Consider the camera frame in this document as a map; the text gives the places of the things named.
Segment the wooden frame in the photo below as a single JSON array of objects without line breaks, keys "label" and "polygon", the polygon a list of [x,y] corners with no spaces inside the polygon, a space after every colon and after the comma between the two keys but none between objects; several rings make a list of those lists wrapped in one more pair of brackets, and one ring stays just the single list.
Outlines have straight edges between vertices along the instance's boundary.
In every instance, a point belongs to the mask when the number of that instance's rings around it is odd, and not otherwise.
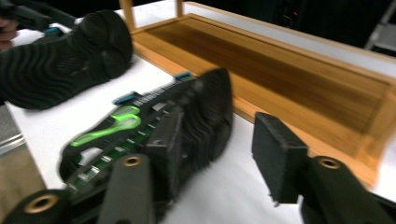
[{"label": "wooden frame", "polygon": [[394,78],[183,15],[182,1],[176,4],[174,19],[135,29],[131,1],[120,0],[137,54],[171,74],[226,67],[237,114],[250,121],[257,111],[281,118],[309,145],[311,156],[334,157],[367,187],[375,184],[396,129]]}]

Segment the human hand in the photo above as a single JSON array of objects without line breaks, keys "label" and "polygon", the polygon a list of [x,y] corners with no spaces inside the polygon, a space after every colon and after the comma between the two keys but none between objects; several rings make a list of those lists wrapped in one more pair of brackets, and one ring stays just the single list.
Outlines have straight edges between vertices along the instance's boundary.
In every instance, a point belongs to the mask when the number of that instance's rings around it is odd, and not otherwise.
[{"label": "human hand", "polygon": [[6,20],[0,17],[0,49],[9,49],[12,47],[11,40],[17,36],[16,21]]}]

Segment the black shoe sole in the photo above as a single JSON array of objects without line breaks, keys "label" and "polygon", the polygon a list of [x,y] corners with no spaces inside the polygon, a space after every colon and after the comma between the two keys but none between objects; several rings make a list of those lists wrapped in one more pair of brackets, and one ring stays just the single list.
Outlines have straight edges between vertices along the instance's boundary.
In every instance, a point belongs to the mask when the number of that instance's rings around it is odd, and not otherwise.
[{"label": "black shoe sole", "polygon": [[26,109],[47,109],[89,87],[121,76],[131,65],[132,38],[113,11],[88,14],[52,43],[33,43],[1,53],[0,91]]}]

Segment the white table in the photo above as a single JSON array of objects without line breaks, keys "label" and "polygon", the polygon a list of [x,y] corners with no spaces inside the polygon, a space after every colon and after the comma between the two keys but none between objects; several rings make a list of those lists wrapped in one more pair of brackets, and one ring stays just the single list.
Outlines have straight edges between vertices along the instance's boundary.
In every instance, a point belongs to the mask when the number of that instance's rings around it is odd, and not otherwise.
[{"label": "white table", "polygon": [[[136,25],[143,26],[175,17],[174,1],[161,1],[136,7]],[[227,13],[185,3],[185,12],[223,21],[306,49],[338,58],[347,63],[394,76],[396,64],[373,59],[353,50],[325,45],[311,38],[262,26]],[[16,45],[30,43],[41,34],[22,31]],[[114,108],[112,100],[130,92],[151,91],[173,80],[154,65],[134,56],[134,65],[121,77],[84,91],[69,101],[42,112],[25,111],[7,104],[26,138],[35,162],[49,189],[63,186],[57,174],[60,153],[68,141],[91,128]],[[164,223],[302,223],[299,205],[274,208],[268,189],[251,156],[253,124],[234,116],[233,133],[223,156],[198,174],[187,187],[176,209]],[[380,178],[373,192],[396,202],[396,142],[389,145],[380,167]]]}]

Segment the white surface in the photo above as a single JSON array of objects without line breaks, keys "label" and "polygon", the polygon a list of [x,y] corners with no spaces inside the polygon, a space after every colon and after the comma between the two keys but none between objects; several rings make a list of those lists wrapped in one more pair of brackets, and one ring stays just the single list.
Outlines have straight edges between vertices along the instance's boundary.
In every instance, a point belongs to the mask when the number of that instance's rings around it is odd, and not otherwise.
[{"label": "white surface", "polygon": [[[162,1],[137,7],[137,26],[174,17],[174,5],[174,1]],[[264,32],[274,38],[287,38],[286,42],[299,46],[314,46],[314,49],[322,52],[321,48],[326,48],[325,52],[331,55],[341,54],[352,62],[362,63],[360,55],[352,53],[347,56],[348,54],[338,49],[327,49],[328,46],[311,43],[311,40],[306,42],[286,33],[267,30],[268,28],[259,27],[255,23],[240,21],[188,4],[185,9],[186,12],[195,12],[258,33]],[[15,43],[28,43],[38,36],[38,33],[24,31]],[[364,64],[380,70],[385,69],[385,74],[396,74],[394,64],[372,60]],[[52,109],[29,112],[10,104],[7,104],[7,107],[24,134],[48,188],[57,189],[63,186],[57,175],[59,155],[68,141],[78,133],[91,128],[112,110],[114,106],[111,102],[115,98],[129,91],[150,91],[171,81],[172,78],[164,71],[134,57],[134,65],[122,77],[84,91]],[[165,223],[302,223],[298,205],[281,205],[274,208],[268,196],[268,189],[251,157],[252,132],[251,123],[234,116],[233,136],[224,155],[191,181],[184,197],[178,202],[175,210],[169,213]],[[395,145],[387,151],[375,192],[396,202]]]}]

